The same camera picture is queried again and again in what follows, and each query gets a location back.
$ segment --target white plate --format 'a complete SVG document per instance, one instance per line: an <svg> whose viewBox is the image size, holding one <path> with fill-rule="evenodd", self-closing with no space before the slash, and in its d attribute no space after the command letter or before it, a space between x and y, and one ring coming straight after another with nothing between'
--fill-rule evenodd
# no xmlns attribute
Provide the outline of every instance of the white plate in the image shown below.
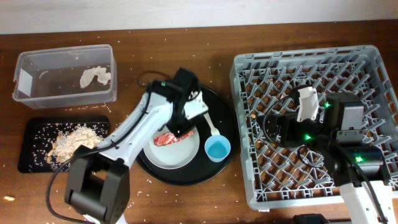
<svg viewBox="0 0 398 224"><path fill-rule="evenodd" d="M187 165L199 150L199 133L196 128L193 134L182 141L175 142L166 146L155 146L155 137L169 132L166 127L155 133L148 144L144 146L144 153L148 160L155 166L163 169L177 169Z"/></svg>

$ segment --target white wall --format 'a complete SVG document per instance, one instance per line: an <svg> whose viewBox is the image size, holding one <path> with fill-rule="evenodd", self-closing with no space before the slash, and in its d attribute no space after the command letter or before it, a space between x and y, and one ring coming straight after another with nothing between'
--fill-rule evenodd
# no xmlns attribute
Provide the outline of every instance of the white wall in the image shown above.
<svg viewBox="0 0 398 224"><path fill-rule="evenodd" d="M398 19L398 0L0 0L0 34Z"/></svg>

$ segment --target white label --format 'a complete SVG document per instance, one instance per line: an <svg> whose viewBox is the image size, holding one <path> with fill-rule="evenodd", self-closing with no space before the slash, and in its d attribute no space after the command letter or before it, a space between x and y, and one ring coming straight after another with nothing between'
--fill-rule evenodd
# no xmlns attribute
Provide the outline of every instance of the white label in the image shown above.
<svg viewBox="0 0 398 224"><path fill-rule="evenodd" d="M21 72L19 73L18 90L25 93L29 97L30 92L32 91L32 80L32 75L21 69Z"/></svg>

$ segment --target blue cup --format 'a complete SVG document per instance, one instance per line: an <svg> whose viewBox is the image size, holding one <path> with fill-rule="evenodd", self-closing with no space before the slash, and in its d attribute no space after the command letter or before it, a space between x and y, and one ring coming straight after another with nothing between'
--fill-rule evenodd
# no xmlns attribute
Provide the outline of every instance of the blue cup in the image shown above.
<svg viewBox="0 0 398 224"><path fill-rule="evenodd" d="M205 152L211 161L221 162L231 152L231 143L222 135L210 136L205 142Z"/></svg>

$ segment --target green led light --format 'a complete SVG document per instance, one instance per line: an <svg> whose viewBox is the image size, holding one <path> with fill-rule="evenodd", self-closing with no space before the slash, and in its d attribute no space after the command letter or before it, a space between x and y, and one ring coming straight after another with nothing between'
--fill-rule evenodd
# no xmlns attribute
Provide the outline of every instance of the green led light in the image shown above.
<svg viewBox="0 0 398 224"><path fill-rule="evenodd" d="M308 140L310 140L310 139L312 139L311 136L309 136L308 134L305 134L305 135L304 135L304 140L308 141Z"/></svg>
<svg viewBox="0 0 398 224"><path fill-rule="evenodd" d="M331 106L331 104L329 104L328 102L325 103L325 109L328 108L329 106Z"/></svg>
<svg viewBox="0 0 398 224"><path fill-rule="evenodd" d="M355 157L355 161L356 162L363 162L363 159L362 159L361 156L357 156L357 157Z"/></svg>

